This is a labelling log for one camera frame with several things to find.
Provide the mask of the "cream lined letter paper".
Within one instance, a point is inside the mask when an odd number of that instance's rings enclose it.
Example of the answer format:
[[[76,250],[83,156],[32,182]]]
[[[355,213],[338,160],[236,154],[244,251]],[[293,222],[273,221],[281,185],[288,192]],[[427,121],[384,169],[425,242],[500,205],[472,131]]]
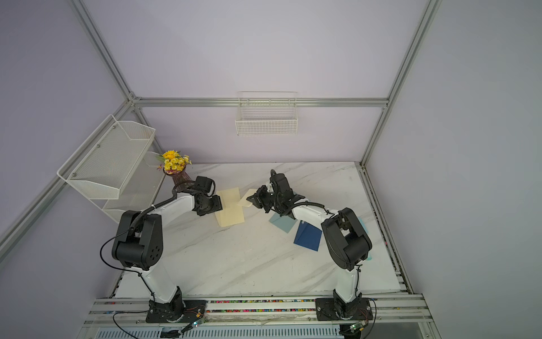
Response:
[[[239,188],[217,192],[222,203],[222,210],[215,213],[220,227],[230,227],[245,222],[243,207],[238,205],[241,199]]]

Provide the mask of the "light teal envelope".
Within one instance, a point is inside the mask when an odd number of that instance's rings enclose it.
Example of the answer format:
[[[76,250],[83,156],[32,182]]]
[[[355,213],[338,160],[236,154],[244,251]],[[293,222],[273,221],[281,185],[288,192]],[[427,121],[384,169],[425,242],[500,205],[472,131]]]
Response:
[[[296,224],[296,220],[292,219],[289,216],[281,216],[277,213],[275,213],[270,219],[269,222],[274,225],[275,227],[279,228],[285,233],[289,233],[294,225]]]

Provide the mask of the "dark blue envelope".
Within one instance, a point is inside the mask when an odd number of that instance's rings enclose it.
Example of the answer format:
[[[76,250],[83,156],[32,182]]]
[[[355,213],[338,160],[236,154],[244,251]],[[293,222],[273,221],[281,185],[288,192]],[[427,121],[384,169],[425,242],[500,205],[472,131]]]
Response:
[[[319,228],[301,221],[294,238],[294,244],[312,251],[318,251],[322,234],[323,232]]]

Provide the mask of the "pale yellow envelope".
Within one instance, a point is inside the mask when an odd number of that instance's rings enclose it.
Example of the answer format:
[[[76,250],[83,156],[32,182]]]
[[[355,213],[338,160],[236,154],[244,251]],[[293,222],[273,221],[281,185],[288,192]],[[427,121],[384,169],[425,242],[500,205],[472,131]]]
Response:
[[[237,205],[243,208],[248,208],[253,205],[248,199],[257,192],[257,189],[249,189],[244,196],[238,201]]]

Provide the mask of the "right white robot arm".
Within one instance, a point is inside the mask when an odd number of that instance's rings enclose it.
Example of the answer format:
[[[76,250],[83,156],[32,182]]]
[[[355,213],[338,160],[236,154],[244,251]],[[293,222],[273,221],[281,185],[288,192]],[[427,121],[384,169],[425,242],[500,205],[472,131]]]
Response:
[[[271,210],[300,222],[319,227],[331,259],[340,268],[333,296],[315,299],[319,321],[371,321],[375,307],[371,299],[358,291],[361,264],[373,248],[367,231],[354,211],[328,209],[308,200],[289,186],[284,174],[270,171],[270,182],[261,186],[246,200],[253,206]]]

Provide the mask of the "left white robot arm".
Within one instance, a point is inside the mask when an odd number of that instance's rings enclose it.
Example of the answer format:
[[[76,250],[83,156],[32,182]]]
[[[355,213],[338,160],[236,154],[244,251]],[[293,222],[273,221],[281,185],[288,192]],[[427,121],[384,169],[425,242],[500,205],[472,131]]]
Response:
[[[198,176],[177,184],[172,196],[144,210],[121,215],[117,234],[111,238],[112,258],[120,271],[135,273],[150,293],[149,313],[174,322],[185,313],[182,291],[160,263],[164,254],[163,227],[186,213],[206,216],[223,209],[213,179]]]

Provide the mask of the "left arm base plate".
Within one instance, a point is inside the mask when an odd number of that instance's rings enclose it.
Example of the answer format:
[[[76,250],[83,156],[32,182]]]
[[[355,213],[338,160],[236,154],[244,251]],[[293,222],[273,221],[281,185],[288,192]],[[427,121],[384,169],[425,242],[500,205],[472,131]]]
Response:
[[[191,323],[203,317],[207,302],[202,299],[161,304],[150,301],[146,323]]]

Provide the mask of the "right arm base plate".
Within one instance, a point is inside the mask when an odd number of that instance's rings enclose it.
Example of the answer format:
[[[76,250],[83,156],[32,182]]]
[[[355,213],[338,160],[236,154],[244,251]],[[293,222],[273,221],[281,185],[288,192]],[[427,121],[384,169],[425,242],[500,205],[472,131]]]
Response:
[[[373,320],[373,310],[368,298],[357,298],[350,303],[334,298],[317,298],[315,304],[319,321]]]

